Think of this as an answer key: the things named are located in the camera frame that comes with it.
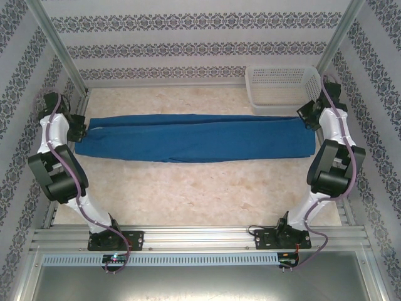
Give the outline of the controller board with green light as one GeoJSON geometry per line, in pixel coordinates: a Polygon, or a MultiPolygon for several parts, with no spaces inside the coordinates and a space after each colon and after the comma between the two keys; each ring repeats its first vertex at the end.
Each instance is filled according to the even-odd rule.
{"type": "Polygon", "coordinates": [[[107,254],[103,255],[102,257],[102,263],[103,264],[111,264],[111,263],[116,263],[116,264],[124,264],[127,260],[126,254],[107,254]]]}

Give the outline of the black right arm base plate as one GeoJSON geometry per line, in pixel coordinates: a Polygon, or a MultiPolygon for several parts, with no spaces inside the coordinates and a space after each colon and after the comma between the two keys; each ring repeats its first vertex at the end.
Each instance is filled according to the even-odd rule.
{"type": "Polygon", "coordinates": [[[254,231],[257,250],[310,249],[311,240],[308,231],[292,228],[279,231],[277,229],[258,229],[254,231]]]}

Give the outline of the aluminium frame post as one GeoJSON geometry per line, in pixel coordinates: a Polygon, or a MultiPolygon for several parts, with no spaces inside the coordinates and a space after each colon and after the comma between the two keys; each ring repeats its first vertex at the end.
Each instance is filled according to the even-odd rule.
{"type": "Polygon", "coordinates": [[[338,51],[342,41],[350,29],[350,26],[353,24],[365,2],[366,0],[350,0],[347,9],[343,13],[336,30],[331,36],[327,47],[316,65],[316,69],[321,77],[323,77],[325,71],[327,71],[334,55],[338,51]]]}
{"type": "Polygon", "coordinates": [[[73,59],[71,58],[67,47],[58,34],[51,18],[46,12],[41,0],[25,0],[29,10],[32,12],[35,20],[38,22],[52,49],[54,50],[60,62],[65,67],[67,74],[71,78],[75,87],[81,95],[86,95],[88,88],[82,79],[73,59]]]}

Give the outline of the white perforated plastic basket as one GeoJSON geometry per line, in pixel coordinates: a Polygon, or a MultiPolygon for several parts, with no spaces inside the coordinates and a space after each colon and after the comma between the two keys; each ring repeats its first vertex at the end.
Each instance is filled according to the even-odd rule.
{"type": "Polygon", "coordinates": [[[245,82],[252,112],[260,116],[295,117],[321,93],[321,77],[313,66],[249,66],[245,82]]]}

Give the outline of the aluminium mounting rail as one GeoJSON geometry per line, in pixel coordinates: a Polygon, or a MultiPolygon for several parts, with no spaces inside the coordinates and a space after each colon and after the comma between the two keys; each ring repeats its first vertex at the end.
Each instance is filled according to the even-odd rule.
{"type": "MultiPolygon", "coordinates": [[[[246,226],[122,226],[125,231],[143,231],[144,253],[256,252],[246,226]]],[[[325,251],[354,251],[371,247],[364,226],[314,226],[329,237],[325,251]]],[[[79,224],[57,224],[38,229],[29,251],[42,253],[86,253],[88,229],[79,224]]]]}

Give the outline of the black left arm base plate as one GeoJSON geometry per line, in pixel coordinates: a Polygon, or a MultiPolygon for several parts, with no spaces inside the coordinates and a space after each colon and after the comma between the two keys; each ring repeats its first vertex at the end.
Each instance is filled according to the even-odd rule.
{"type": "MultiPolygon", "coordinates": [[[[122,231],[122,235],[128,241],[130,251],[142,251],[143,231],[122,231]]],[[[89,251],[126,251],[125,240],[111,231],[102,233],[90,233],[87,249],[89,251]]]]}

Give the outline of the grey sheet metal panel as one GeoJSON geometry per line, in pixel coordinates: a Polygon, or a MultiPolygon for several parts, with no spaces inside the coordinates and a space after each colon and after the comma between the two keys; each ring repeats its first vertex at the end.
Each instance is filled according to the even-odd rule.
{"type": "Polygon", "coordinates": [[[20,301],[388,301],[356,261],[273,266],[35,267],[20,301]]]}

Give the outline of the aluminium table back rail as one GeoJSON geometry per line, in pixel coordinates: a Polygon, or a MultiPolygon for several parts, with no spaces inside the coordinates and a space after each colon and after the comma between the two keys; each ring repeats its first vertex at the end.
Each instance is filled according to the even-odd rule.
{"type": "Polygon", "coordinates": [[[208,87],[208,88],[245,88],[245,83],[224,83],[224,82],[213,82],[213,83],[134,83],[134,84],[104,84],[104,83],[94,83],[88,85],[89,90],[93,89],[116,89],[116,88],[165,88],[165,87],[208,87]]]}

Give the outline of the blue long pants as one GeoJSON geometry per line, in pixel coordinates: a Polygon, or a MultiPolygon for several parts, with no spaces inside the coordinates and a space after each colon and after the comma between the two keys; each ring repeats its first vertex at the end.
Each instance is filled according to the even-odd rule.
{"type": "Polygon", "coordinates": [[[154,114],[91,119],[81,156],[172,163],[310,157],[316,142],[298,117],[154,114]]]}

